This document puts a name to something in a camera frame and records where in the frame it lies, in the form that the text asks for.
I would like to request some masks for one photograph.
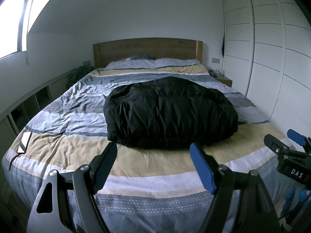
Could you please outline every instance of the bed sheet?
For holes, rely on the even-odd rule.
[[[250,100],[212,78],[199,62],[161,62],[163,65],[94,70],[27,124],[2,159],[7,181],[27,206],[33,205],[43,179],[52,169],[73,171],[102,153],[109,143],[103,107],[115,87],[166,76],[185,78],[224,93],[239,115],[238,131],[224,141],[204,146],[205,152],[233,171],[257,169],[274,204],[280,201],[294,181],[276,171],[277,158],[264,146],[263,137],[270,133],[288,146],[290,140]],[[8,171],[25,131],[33,132],[27,153],[16,158]],[[224,232],[231,230],[238,194],[234,192]],[[68,195],[79,231],[83,225],[75,197],[72,192]],[[105,186],[95,195],[111,232],[196,232],[212,198],[201,184],[189,149],[139,149],[119,144]]]

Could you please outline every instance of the white wardrobe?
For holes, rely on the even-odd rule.
[[[282,132],[311,136],[311,27],[304,14],[294,0],[223,2],[223,69],[232,88]]]

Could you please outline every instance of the black puffer jacket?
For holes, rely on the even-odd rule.
[[[223,93],[175,77],[115,88],[104,114],[108,140],[126,146],[209,144],[238,129],[237,112]]]

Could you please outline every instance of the wooden nightstand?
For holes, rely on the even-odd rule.
[[[214,79],[220,81],[221,83],[227,85],[228,87],[231,87],[232,86],[232,80],[230,80],[229,78],[223,76],[223,75],[220,75],[218,76],[217,78],[213,77]]]

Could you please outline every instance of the bed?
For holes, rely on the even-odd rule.
[[[109,142],[103,106],[114,88],[174,76],[218,89],[231,101],[239,115],[238,131],[204,150],[231,170],[257,169],[277,204],[294,181],[276,171],[277,157],[264,146],[263,137],[270,133],[288,146],[292,144],[244,95],[209,75],[201,64],[202,48],[201,41],[172,38],[94,44],[97,69],[39,112],[4,155],[2,166],[11,188],[31,208],[52,169],[74,171],[102,153]],[[146,53],[156,59],[114,62]],[[16,158],[9,171],[26,131],[33,132],[27,153]],[[224,232],[231,230],[238,193],[234,192]],[[75,227],[81,231],[74,194],[68,196]],[[118,144],[115,164],[95,200],[111,232],[196,232],[212,195],[203,188],[188,148],[142,149]]]

